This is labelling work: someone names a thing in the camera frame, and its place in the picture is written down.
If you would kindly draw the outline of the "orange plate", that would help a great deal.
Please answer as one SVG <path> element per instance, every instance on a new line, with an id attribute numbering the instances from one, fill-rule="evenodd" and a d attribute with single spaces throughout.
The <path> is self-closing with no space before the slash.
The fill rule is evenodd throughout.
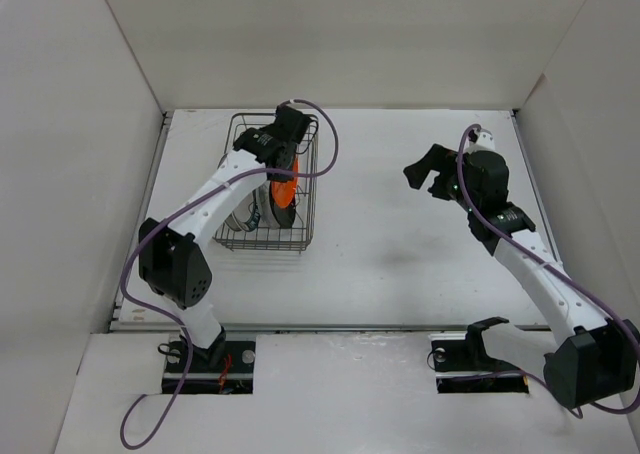
<path id="1" fill-rule="evenodd" d="M 270 194 L 274 204 L 279 209 L 287 209 L 294 203 L 298 179 L 293 177 L 288 181 L 274 181 L 270 186 Z"/>

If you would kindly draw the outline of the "clear glass plate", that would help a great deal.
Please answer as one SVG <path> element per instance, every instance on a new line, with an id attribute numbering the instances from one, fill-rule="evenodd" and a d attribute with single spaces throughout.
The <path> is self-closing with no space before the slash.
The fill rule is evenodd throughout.
<path id="1" fill-rule="evenodd" d="M 270 205 L 269 188 L 262 185 L 257 189 L 257 207 L 261 222 L 268 228 L 273 227 L 273 216 Z"/>

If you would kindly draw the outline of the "white plate green rim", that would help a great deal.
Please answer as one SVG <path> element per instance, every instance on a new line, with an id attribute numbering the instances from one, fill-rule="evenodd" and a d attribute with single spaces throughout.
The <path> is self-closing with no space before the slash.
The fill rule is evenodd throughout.
<path id="1" fill-rule="evenodd" d="M 245 222 L 246 231 L 253 232 L 258 229 L 261 220 L 259 204 L 253 200 L 249 205 L 249 217 Z"/>

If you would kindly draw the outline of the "white plate red characters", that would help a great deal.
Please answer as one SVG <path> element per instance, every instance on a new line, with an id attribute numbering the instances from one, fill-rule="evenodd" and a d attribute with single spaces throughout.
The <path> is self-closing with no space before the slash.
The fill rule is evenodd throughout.
<path id="1" fill-rule="evenodd" d="M 225 224 L 233 232 L 246 232 L 248 229 L 246 222 L 240 220 L 234 211 L 227 216 Z"/>

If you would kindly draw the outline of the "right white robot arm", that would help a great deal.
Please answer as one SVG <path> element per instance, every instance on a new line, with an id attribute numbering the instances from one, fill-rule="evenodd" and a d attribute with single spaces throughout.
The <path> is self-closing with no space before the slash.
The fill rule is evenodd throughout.
<path id="1" fill-rule="evenodd" d="M 433 340 L 436 371 L 453 374 L 462 386 L 527 376 L 570 411 L 600 408 L 602 400 L 634 387 L 638 330 L 554 260 L 534 222 L 510 201 L 510 171 L 500 154 L 474 142 L 459 151 L 435 144 L 403 174 L 415 190 L 435 176 L 429 194 L 466 212 L 473 237 L 518 282 L 551 332 L 543 340 L 504 317 L 475 321 L 459 340 Z"/>

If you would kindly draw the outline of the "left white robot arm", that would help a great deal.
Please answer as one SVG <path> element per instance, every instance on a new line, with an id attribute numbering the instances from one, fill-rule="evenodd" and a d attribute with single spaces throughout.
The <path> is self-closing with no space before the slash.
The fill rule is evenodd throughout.
<path id="1" fill-rule="evenodd" d="M 139 228 L 138 273 L 164 298 L 185 330 L 183 353 L 204 371 L 223 361 L 226 333 L 208 291 L 213 273 L 204 249 L 242 201 L 266 184 L 297 179 L 299 145 L 314 118 L 291 106 L 276 108 L 270 123 L 238 135 L 219 166 L 169 221 L 146 219 Z"/>

